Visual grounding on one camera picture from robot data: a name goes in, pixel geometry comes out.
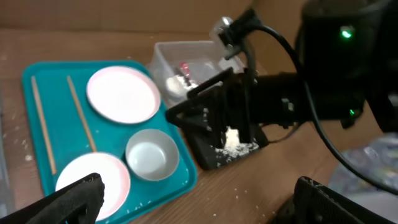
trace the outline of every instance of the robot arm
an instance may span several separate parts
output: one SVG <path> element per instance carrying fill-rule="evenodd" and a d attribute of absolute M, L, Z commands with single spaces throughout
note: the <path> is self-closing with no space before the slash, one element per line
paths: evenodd
<path fill-rule="evenodd" d="M 354 125 L 367 100 L 383 131 L 398 130 L 398 50 L 392 47 L 396 38 L 391 35 L 395 34 L 386 32 L 395 30 L 391 16 L 398 14 L 396 2 L 309 1 L 302 10 L 303 24 L 295 50 L 277 31 L 262 24 L 252 9 L 232 23 L 221 23 L 216 36 L 225 47 L 225 58 L 243 52 L 248 67 L 241 74 L 234 74 L 231 68 L 225 70 L 188 92 L 187 101 L 166 112 L 168 121 L 210 138 L 218 148 L 224 145 L 227 127 L 238 130 L 241 142 L 251 142 L 252 124 L 288 127 L 312 121 L 328 149 L 347 169 L 398 195 L 398 190 L 356 170 L 320 125 L 321 119 L 340 120 L 344 128 Z M 277 39 L 297 73 L 258 77 L 254 52 L 244 40 L 254 30 Z M 207 127 L 184 120 L 198 108 L 208 114 Z"/>

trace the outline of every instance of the plastic bag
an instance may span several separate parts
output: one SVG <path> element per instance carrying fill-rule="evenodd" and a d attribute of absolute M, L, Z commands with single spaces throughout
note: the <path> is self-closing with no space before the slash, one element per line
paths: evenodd
<path fill-rule="evenodd" d="M 385 134 L 368 146 L 347 150 L 343 155 L 360 172 L 398 189 L 397 133 Z M 329 188 L 344 196 L 378 191 L 341 164 L 332 175 Z"/>

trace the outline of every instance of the chopsticks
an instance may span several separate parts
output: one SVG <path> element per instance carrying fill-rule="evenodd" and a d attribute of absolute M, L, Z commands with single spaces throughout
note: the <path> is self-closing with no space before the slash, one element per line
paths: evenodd
<path fill-rule="evenodd" d="M 55 160 L 54 154 L 52 153 L 52 147 L 49 137 L 49 131 L 47 129 L 47 124 L 45 122 L 43 107 L 42 107 L 42 100 L 40 99 L 39 89 L 37 88 L 36 78 L 32 76 L 31 78 L 32 88 L 33 88 L 33 95 L 36 102 L 36 109 L 37 113 L 39 114 L 40 125 L 42 126 L 42 132 L 44 136 L 44 143 L 47 149 L 47 154 L 49 155 L 50 167 L 52 175 L 57 173 L 57 168 L 55 167 Z"/>
<path fill-rule="evenodd" d="M 91 146 L 91 149 L 93 150 L 93 152 L 96 152 L 97 148 L 95 146 L 93 136 L 91 135 L 91 131 L 90 131 L 90 128 L 88 127 L 87 120 L 86 120 L 83 110 L 81 108 L 79 98 L 77 97 L 75 86 L 73 85 L 72 79 L 70 78 L 69 75 L 67 76 L 67 80 L 68 80 L 68 84 L 69 84 L 70 93 L 72 94 L 73 100 L 76 105 L 77 112 L 79 114 L 81 122 L 83 123 L 83 127 L 86 131 L 88 142 L 90 143 L 90 146 Z"/>

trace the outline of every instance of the white plate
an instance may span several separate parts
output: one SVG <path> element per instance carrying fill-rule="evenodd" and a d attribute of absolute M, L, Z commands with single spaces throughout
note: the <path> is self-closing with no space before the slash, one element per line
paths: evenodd
<path fill-rule="evenodd" d="M 146 121 L 160 107 L 155 83 L 142 72 L 122 66 L 98 70 L 87 83 L 87 97 L 99 114 L 124 124 Z"/>
<path fill-rule="evenodd" d="M 105 185 L 104 204 L 96 221 L 114 214 L 126 201 L 130 191 L 130 175 L 120 159 L 103 152 L 92 152 L 71 161 L 62 170 L 55 190 L 60 190 L 88 174 L 96 172 Z"/>

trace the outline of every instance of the table surface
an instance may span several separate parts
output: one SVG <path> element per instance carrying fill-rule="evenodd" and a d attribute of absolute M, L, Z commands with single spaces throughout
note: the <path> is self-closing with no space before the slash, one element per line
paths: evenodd
<path fill-rule="evenodd" d="M 4 153 L 16 208 L 43 197 L 21 88 L 22 71 L 28 65 L 44 60 L 127 58 L 148 64 L 156 42 L 206 39 L 207 34 L 0 30 Z M 349 130 L 343 130 L 339 122 L 323 124 L 339 150 L 366 144 L 381 135 L 368 107 Z M 269 139 L 281 138 L 287 132 L 278 126 L 264 131 Z M 198 167 L 198 183 L 190 193 L 132 223 L 264 223 L 292 195 L 300 176 L 327 184 L 337 164 L 312 124 L 307 123 L 290 139 L 233 165 L 213 171 Z"/>

